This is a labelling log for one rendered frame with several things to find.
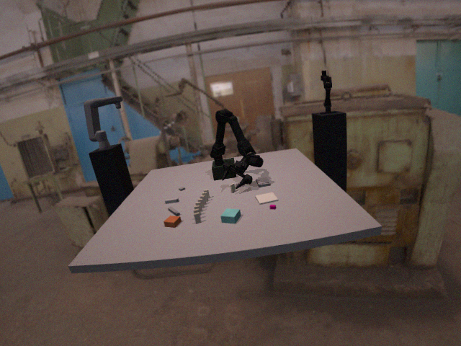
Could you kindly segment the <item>teal box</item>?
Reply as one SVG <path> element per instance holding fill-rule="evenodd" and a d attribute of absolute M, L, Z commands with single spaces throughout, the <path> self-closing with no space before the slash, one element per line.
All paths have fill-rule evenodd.
<path fill-rule="evenodd" d="M 226 209 L 221 215 L 221 221 L 222 223 L 236 223 L 240 217 L 241 212 L 239 209 Z"/>

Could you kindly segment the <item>orange block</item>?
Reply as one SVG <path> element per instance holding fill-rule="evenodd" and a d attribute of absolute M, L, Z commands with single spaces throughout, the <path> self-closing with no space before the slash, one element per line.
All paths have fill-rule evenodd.
<path fill-rule="evenodd" d="M 181 223 L 180 216 L 169 216 L 165 221 L 165 227 L 176 228 Z"/>

